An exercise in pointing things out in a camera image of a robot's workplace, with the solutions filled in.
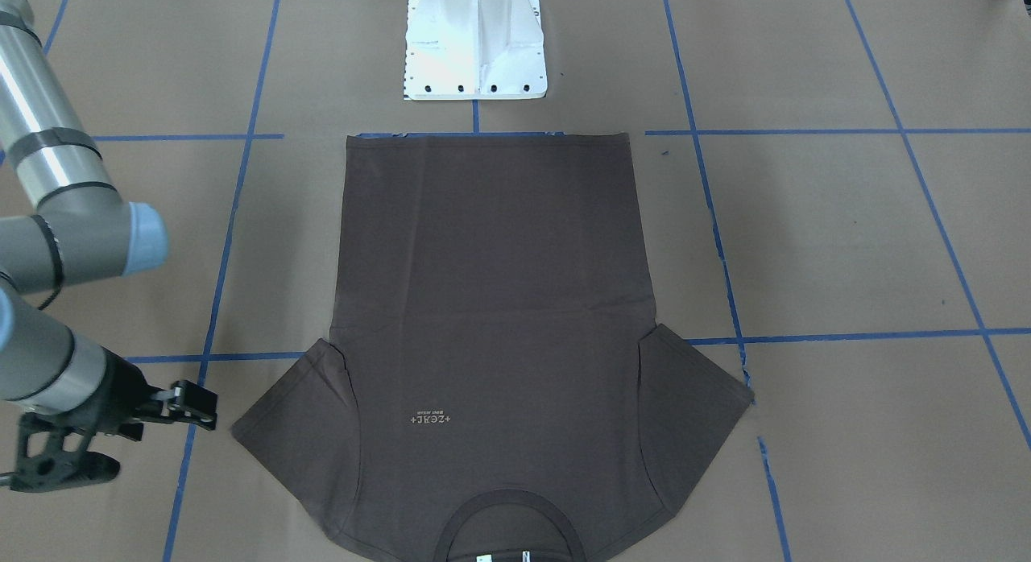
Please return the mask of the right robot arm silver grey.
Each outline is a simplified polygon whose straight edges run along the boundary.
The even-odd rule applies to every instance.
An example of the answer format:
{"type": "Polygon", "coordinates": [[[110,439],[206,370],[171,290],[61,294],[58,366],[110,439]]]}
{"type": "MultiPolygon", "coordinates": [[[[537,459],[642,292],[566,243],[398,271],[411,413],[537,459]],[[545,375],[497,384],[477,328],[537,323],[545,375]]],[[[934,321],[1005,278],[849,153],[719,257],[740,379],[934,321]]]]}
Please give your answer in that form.
{"type": "Polygon", "coordinates": [[[27,295],[137,275],[169,253],[163,218],[122,199],[44,55],[29,0],[2,0],[2,151],[33,213],[2,220],[2,400],[26,414],[98,409],[99,429],[217,427],[217,394],[181,382],[161,389],[139,368],[47,315],[27,295]]]}

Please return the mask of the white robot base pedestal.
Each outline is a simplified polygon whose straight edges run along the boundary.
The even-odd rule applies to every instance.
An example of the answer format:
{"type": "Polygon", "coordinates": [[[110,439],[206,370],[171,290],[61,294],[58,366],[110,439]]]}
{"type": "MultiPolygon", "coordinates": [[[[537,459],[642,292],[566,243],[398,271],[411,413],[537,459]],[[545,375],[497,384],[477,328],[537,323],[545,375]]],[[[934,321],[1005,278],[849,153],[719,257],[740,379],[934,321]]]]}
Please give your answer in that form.
{"type": "Polygon", "coordinates": [[[539,0],[408,0],[403,97],[513,101],[548,92],[539,0]]]}

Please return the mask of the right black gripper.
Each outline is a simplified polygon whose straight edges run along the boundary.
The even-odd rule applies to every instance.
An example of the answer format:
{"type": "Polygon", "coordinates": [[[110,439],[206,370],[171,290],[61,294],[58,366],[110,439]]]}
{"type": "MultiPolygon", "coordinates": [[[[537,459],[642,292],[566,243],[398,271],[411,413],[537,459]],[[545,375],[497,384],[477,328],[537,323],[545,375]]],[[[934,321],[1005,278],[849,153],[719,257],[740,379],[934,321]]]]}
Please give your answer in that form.
{"type": "Polygon", "coordinates": [[[152,386],[140,368],[110,350],[104,353],[104,361],[101,385],[77,409],[81,435],[102,433],[140,441],[144,423],[182,423],[217,430],[217,393],[190,381],[174,382],[167,390],[152,386]]]}

